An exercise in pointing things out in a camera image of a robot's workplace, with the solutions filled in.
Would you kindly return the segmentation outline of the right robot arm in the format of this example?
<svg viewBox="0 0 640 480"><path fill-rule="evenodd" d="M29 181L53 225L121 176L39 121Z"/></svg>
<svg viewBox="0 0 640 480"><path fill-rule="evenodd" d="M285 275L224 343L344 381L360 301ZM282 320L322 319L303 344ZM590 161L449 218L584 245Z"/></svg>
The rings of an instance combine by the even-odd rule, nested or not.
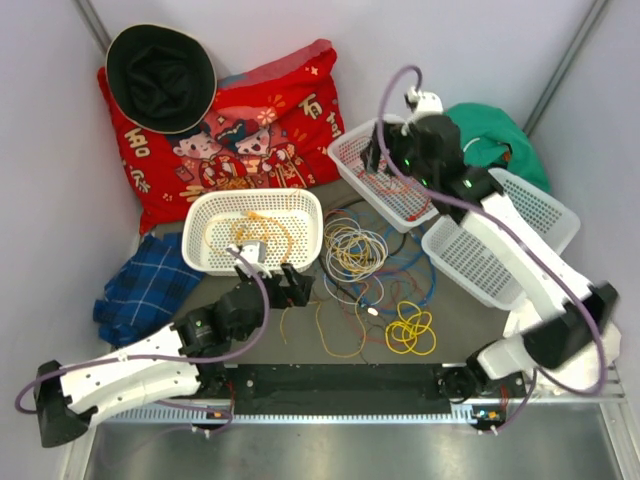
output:
<svg viewBox="0 0 640 480"><path fill-rule="evenodd" d="M466 380L474 393L490 395L518 371L540 373L575 395L602 391L608 367L602 335L618 292L570 267L522 218L490 170L465 163L460 130L449 116L421 113L404 122L378 116L361 159L370 171L384 166L402 182L418 183L440 214L503 264L541 319L468 358ZM553 377L588 346L596 351L597 377L591 385L575 388Z"/></svg>

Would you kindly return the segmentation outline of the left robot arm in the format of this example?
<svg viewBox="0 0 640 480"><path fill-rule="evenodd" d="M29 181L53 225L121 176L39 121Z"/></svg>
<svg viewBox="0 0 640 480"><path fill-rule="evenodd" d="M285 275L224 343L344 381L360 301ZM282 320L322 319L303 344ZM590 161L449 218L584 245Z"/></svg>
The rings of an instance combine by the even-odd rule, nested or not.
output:
<svg viewBox="0 0 640 480"><path fill-rule="evenodd" d="M246 342L274 309L303 307L314 280L284 263L280 273L239 275L239 283L146 338L84 364L51 360L33 388L40 442L55 448L131 409L226 387L225 362L234 342Z"/></svg>

